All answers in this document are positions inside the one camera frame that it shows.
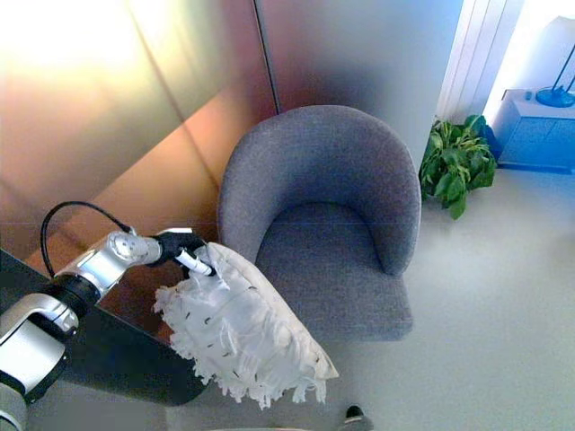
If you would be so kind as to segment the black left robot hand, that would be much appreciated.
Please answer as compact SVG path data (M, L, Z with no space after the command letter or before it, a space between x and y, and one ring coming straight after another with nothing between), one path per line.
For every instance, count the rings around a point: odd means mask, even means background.
M213 277L217 272L209 264L202 261L196 250L207 245L191 228L171 228L152 236L159 247L159 258L148 263L148 267L157 267L172 260L178 263L186 275L190 272L206 277Z

